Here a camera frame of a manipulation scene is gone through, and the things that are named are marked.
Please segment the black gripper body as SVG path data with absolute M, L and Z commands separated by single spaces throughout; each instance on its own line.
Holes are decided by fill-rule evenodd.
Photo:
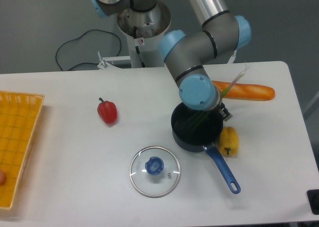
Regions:
M 232 118 L 232 114 L 226 108 L 225 104 L 222 102 L 222 99 L 219 99 L 212 108 L 208 111 L 207 117 L 209 120 L 218 120 L 227 122 Z

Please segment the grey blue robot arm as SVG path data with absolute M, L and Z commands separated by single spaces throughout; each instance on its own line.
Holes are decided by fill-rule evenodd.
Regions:
M 223 94 L 203 66 L 247 45 L 250 25 L 244 17 L 233 16 L 224 0 L 189 1 L 201 24 L 201 31 L 191 36 L 182 30 L 169 31 L 170 11 L 159 0 L 91 0 L 98 15 L 117 16 L 133 68 L 166 66 L 186 107 L 216 110 L 229 119 Z

